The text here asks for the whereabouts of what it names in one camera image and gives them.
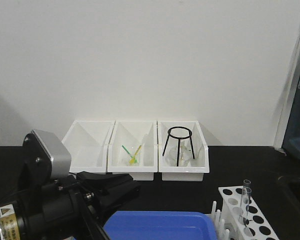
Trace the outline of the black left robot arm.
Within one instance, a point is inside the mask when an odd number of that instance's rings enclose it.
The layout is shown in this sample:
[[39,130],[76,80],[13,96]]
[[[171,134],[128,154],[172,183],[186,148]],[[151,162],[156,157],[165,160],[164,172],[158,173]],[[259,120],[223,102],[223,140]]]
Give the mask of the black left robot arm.
[[105,223],[140,188],[128,173],[82,171],[18,191],[0,204],[0,240],[108,240]]

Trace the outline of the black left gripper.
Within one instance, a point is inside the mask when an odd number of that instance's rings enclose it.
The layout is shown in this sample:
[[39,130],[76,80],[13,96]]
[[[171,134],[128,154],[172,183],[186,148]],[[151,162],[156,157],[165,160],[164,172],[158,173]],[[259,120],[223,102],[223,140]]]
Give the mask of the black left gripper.
[[22,240],[108,240],[106,221],[140,195],[141,184],[128,174],[82,171],[38,181],[18,179],[17,223]]

